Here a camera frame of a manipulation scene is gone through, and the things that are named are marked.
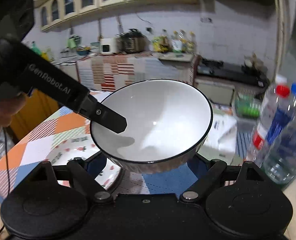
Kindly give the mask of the person's left hand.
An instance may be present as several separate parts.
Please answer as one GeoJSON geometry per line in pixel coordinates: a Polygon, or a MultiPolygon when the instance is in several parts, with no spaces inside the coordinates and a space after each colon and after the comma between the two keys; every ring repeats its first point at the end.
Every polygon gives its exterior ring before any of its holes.
{"type": "Polygon", "coordinates": [[[23,94],[0,101],[0,129],[11,124],[12,116],[17,114],[24,107],[25,103],[26,97],[23,94]]]}

